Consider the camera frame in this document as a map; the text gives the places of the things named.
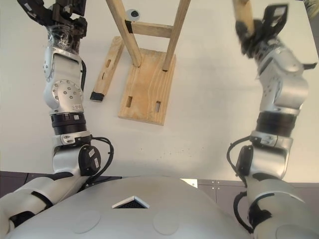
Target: plastic wrap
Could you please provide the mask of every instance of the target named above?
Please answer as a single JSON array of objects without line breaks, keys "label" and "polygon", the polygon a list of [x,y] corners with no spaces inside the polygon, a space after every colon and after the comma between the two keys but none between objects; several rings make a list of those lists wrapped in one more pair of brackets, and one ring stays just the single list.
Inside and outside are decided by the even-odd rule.
[{"label": "plastic wrap", "polygon": [[57,47],[73,54],[79,52],[79,40],[74,40],[74,28],[70,25],[53,25],[47,28],[49,46]]}]

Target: wood grain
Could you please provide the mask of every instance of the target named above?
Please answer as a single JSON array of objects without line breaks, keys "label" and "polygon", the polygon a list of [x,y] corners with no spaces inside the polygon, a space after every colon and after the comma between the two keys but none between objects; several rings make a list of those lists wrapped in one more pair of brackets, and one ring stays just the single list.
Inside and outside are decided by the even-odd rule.
[{"label": "wood grain", "polygon": [[250,0],[233,0],[233,6],[236,21],[245,23],[249,34],[252,35],[255,27]]},{"label": "wood grain", "polygon": [[132,30],[135,34],[170,38],[173,26],[133,21]]},{"label": "wood grain", "polygon": [[116,23],[116,26],[118,27],[119,32],[125,43],[125,46],[132,58],[133,64],[139,67],[142,62],[140,49],[136,43],[134,34],[129,33],[125,25],[126,13],[125,13],[125,9],[124,9],[122,1],[121,0],[106,0],[106,3],[109,6],[111,14]]},{"label": "wood grain", "polygon": [[120,118],[164,125],[176,56],[167,72],[165,52],[141,49],[143,63],[131,66],[123,93]]},{"label": "wood grain", "polygon": [[190,3],[190,0],[180,0],[179,1],[172,33],[171,33],[168,48],[167,48],[166,58],[165,58],[165,61],[164,61],[163,67],[162,67],[162,69],[164,71],[167,71],[169,69],[170,62],[172,61],[174,51],[176,49],[177,41],[178,41],[178,38],[180,35],[180,31],[181,31],[181,28],[183,26],[183,23],[184,23],[184,20],[186,17],[186,13],[187,13],[187,10],[189,7],[189,3]]},{"label": "wood grain", "polygon": [[115,36],[112,40],[109,52],[100,71],[99,77],[95,83],[91,100],[101,102],[106,96],[114,72],[120,60],[124,48],[124,41],[120,36]]}]

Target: wooden base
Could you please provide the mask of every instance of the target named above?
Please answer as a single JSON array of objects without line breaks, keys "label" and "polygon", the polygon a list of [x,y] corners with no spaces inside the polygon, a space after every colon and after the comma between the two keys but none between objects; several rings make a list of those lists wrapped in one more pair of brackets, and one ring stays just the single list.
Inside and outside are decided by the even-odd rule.
[{"label": "wooden base", "polygon": [[165,52],[140,50],[142,64],[131,66],[118,116],[164,125],[176,56],[165,72],[162,70]]}]

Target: black mesh vent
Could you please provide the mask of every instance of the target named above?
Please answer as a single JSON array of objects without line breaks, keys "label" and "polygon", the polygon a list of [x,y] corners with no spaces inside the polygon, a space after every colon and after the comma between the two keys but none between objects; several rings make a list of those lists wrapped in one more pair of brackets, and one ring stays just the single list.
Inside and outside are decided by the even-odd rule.
[{"label": "black mesh vent", "polygon": [[131,201],[129,203],[125,203],[125,204],[119,206],[118,208],[146,208],[146,207],[137,201]]}]

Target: robotic arm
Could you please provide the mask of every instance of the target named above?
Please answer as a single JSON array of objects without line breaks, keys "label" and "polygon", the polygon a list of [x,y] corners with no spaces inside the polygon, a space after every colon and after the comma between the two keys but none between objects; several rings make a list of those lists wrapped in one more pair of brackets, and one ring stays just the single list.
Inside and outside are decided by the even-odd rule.
[{"label": "robotic arm", "polygon": [[[319,237],[318,218],[294,188],[282,181],[293,143],[290,135],[308,95],[304,66],[277,37],[287,12],[287,5],[268,6],[264,19],[255,21],[252,36],[245,24],[236,23],[243,54],[257,62],[263,96],[256,129],[232,144],[227,157],[230,161],[230,150],[236,144],[251,141],[242,147],[236,166],[232,165],[247,187],[247,192],[235,198],[234,210],[239,222],[258,239]],[[236,213],[239,200],[246,195],[252,228]]]},{"label": "robotic arm", "polygon": [[[44,99],[51,108],[53,175],[36,178],[0,199],[0,238],[24,221],[92,184],[113,158],[106,138],[93,138],[86,129],[82,106],[85,64],[80,58],[80,39],[86,36],[85,0],[57,0],[50,9],[41,0],[18,0],[28,16],[48,30],[43,70]],[[80,15],[71,19],[75,13]],[[111,152],[101,169],[96,139],[109,144]]]}]

